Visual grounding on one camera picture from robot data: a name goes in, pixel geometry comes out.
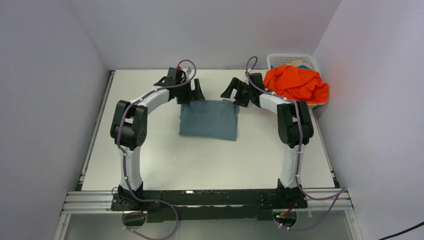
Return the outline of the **grey-blue t shirt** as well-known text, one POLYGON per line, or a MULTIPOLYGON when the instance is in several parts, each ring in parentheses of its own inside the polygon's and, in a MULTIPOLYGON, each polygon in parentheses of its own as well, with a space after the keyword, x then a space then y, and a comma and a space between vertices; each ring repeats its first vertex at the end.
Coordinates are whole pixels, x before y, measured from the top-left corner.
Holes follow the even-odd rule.
POLYGON ((240 107, 230 100, 196 100, 180 107, 182 137, 237 140, 240 107))

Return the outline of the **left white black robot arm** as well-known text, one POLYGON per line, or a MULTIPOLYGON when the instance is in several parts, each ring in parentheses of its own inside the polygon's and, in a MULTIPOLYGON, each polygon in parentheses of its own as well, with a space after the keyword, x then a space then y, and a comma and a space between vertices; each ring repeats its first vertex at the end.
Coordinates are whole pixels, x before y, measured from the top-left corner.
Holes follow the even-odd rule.
POLYGON ((199 79, 189 76, 189 71, 179 66, 169 68, 167 75, 144 95, 131 101, 120 100, 116 104, 110 136, 121 157, 118 196, 131 210, 139 209, 144 203, 140 152, 147 138, 148 116, 173 99, 179 105, 205 100, 199 79))

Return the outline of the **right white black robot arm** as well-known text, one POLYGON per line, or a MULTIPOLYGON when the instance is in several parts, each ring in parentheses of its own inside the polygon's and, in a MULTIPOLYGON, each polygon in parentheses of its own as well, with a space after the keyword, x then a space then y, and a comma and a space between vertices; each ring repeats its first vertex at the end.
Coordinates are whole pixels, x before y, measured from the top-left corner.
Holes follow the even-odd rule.
POLYGON ((306 197, 301 186, 300 170, 304 149, 314 135, 309 108, 304 100, 290 100, 267 90, 261 73, 249 73, 247 80, 243 82, 234 77, 220 96, 228 99, 235 91, 234 105, 247 107, 252 103, 276 114, 277 133, 284 151, 275 200, 280 207, 287 208, 295 200, 306 197))

